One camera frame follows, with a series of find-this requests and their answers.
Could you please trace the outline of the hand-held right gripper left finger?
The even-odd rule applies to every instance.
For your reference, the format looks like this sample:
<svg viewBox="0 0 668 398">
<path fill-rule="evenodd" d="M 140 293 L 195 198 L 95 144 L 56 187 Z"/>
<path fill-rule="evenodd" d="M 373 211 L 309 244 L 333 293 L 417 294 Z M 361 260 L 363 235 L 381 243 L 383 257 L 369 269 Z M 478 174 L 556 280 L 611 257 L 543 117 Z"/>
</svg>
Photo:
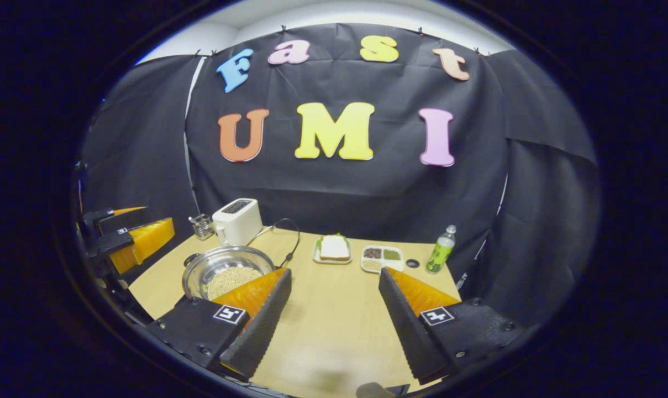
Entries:
<svg viewBox="0 0 668 398">
<path fill-rule="evenodd" d="M 246 382 L 270 346 L 291 290 L 291 270 L 274 270 L 213 301 L 180 300 L 146 328 L 187 360 Z"/>
</svg>

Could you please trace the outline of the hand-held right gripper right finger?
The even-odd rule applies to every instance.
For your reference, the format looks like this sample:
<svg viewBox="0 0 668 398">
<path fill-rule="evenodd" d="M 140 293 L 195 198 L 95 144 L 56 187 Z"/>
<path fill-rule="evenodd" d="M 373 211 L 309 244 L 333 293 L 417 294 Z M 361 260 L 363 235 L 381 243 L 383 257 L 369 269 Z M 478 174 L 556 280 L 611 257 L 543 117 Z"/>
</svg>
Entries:
<svg viewBox="0 0 668 398">
<path fill-rule="evenodd" d="M 454 378 L 507 353 L 525 328 L 480 298 L 460 301 L 398 270 L 380 270 L 378 289 L 412 375 L 421 384 Z"/>
</svg>

